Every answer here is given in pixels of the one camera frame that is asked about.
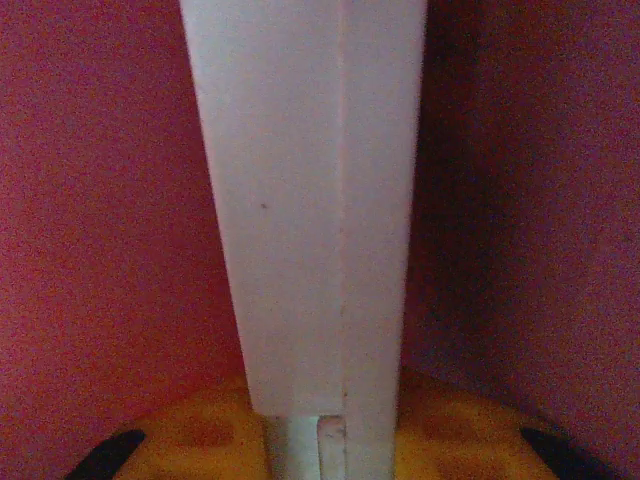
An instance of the white vertical board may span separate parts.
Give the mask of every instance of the white vertical board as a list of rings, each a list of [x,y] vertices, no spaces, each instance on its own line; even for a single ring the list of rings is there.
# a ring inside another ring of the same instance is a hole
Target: white vertical board
[[[393,478],[423,0],[182,0],[254,408]]]

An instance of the yellow perforated surface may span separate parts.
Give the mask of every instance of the yellow perforated surface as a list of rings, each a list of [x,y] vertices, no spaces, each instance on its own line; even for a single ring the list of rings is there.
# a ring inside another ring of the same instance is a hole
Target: yellow perforated surface
[[[555,479],[518,432],[545,425],[510,408],[404,372],[398,413],[397,480]],[[147,438],[116,479],[269,479],[262,421],[242,380],[123,430],[130,428]]]

